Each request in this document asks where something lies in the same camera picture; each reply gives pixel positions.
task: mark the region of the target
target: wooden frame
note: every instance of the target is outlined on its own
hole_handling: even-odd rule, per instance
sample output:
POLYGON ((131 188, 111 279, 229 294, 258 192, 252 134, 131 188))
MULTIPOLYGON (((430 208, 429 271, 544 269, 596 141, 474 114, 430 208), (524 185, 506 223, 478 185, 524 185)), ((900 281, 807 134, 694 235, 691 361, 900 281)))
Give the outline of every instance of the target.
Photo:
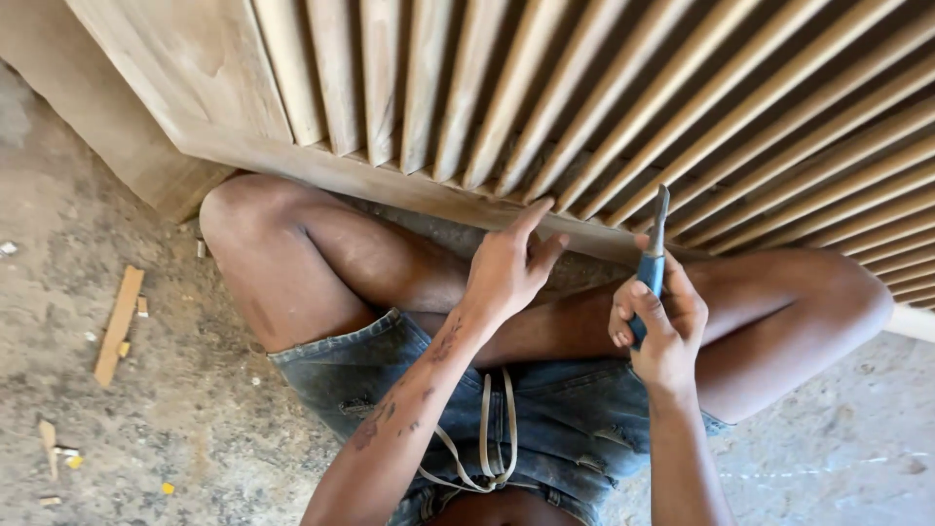
MULTIPOLYGON (((930 259, 906 254, 927 250, 935 227, 935 203, 920 197, 935 192, 935 53, 926 47, 935 7, 174 6, 206 25, 195 33, 168 25, 173 7, 161 3, 67 2, 192 155, 484 228, 552 193, 558 206, 543 230, 570 233, 572 250, 627 262, 638 253, 630 232, 648 226, 644 205, 668 183, 670 241, 686 257, 806 244, 858 261, 866 253, 880 272, 935 277, 930 259), (290 20, 303 7, 308 23, 290 20), (799 41, 806 27, 812 36, 799 41), (237 60, 218 62, 218 50, 237 60), (239 111, 218 114, 235 99, 239 111), (328 139, 311 144, 325 130, 328 139), (890 227, 900 217, 909 230, 890 227)), ((935 317, 931 326, 935 339, 935 317)))

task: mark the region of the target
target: concrete floor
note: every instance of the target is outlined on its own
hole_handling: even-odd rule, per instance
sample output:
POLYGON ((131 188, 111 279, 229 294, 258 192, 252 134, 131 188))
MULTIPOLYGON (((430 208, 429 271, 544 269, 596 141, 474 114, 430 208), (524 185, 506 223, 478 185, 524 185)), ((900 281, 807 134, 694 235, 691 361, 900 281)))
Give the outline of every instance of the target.
MULTIPOLYGON (((482 236, 355 203, 462 256, 482 236)), ((157 218, 0 65, 0 242, 20 248, 0 260, 0 523, 298 523, 338 444, 259 352, 194 234, 157 218), (104 390, 91 370, 128 263, 147 272, 151 317, 134 319, 104 390), (85 457, 57 482, 40 418, 85 457), (63 503, 40 506, 50 495, 63 503)), ((625 272, 568 255, 549 287, 625 272)), ((712 440, 740 523, 935 523, 932 378, 935 345, 882 334, 712 440)), ((647 475, 621 484, 608 524, 649 524, 647 475)))

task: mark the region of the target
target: drawstring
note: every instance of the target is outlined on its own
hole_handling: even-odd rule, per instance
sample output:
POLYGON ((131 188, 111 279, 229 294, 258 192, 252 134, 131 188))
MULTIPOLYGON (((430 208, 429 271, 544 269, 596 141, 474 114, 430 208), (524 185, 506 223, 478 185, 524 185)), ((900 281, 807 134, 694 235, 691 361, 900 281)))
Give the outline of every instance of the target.
POLYGON ((513 401, 513 383, 510 380, 510 374, 507 373, 506 368, 501 368, 503 371, 503 384, 507 392, 507 412, 510 415, 510 467, 507 468, 507 471, 502 473, 500 476, 494 478, 494 473, 490 470, 490 461, 487 458, 487 417, 490 414, 490 374, 486 374, 483 378, 483 398, 481 400, 481 469, 483 474, 490 477, 490 481, 485 487, 478 486, 474 484, 474 481, 468 477, 468 473, 465 471, 463 465, 461 465, 461 460, 458 459, 458 449, 454 446, 454 442, 451 437, 448 436, 448 433, 445 432, 441 426, 435 427, 435 433, 441 438, 441 442, 444 442, 448 447, 448 450, 454 455, 454 461, 458 466, 458 476, 461 477, 461 481, 467 484, 467 487, 458 486, 457 484, 452 484, 445 480, 431 475, 426 470, 419 466, 419 473, 422 474, 425 478, 431 480, 436 484, 442 484, 444 486, 451 486, 452 488, 458 489, 467 489, 468 491, 476 491, 478 493, 489 493, 496 489, 497 484, 502 484, 506 482, 510 475, 513 474, 513 470, 516 468, 516 453, 517 448, 519 447, 519 441, 517 440, 517 431, 516 431, 516 402, 513 401))

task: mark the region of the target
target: denim shorts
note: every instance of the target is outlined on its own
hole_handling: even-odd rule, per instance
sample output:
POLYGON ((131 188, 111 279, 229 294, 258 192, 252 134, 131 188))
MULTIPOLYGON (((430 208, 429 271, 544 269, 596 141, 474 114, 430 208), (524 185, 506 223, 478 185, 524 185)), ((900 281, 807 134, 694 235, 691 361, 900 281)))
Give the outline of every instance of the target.
MULTIPOLYGON (((392 309, 369 326, 269 355, 308 407, 343 443, 431 338, 407 315, 392 309)), ((516 469, 508 486, 533 492, 587 526, 600 524, 599 510, 618 480, 649 461, 646 389, 628 360, 574 359, 512 364, 518 428, 516 469)), ((510 463, 510 436, 503 376, 491 372, 487 450, 494 475, 510 463)), ((465 371, 439 425, 457 446, 467 474, 486 485, 480 461, 483 381, 465 371)), ((714 435, 727 424, 703 415, 714 435)), ((460 484, 452 453, 437 436, 422 466, 431 475, 460 484)), ((460 492, 416 475, 391 525, 425 524, 460 492)))

